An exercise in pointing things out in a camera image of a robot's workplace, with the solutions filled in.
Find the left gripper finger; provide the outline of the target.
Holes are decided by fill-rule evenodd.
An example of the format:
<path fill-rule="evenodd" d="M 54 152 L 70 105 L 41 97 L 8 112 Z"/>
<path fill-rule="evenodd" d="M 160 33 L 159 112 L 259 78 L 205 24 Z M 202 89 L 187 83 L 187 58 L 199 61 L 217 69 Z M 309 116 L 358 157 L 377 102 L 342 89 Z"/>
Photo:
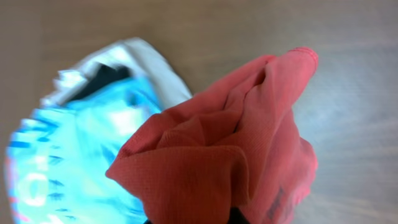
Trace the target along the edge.
<path fill-rule="evenodd" d="M 250 224 L 239 208 L 230 209 L 228 224 Z"/>

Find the red printed t-shirt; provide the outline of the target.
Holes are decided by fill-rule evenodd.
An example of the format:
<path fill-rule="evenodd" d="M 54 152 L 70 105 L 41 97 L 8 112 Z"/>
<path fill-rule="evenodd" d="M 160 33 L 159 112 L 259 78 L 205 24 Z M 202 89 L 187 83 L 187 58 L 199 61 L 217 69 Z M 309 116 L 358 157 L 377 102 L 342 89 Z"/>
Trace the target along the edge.
<path fill-rule="evenodd" d="M 318 65 L 298 47 L 259 57 L 151 116 L 106 171 L 149 223 L 289 223 L 318 167 L 292 111 Z"/>

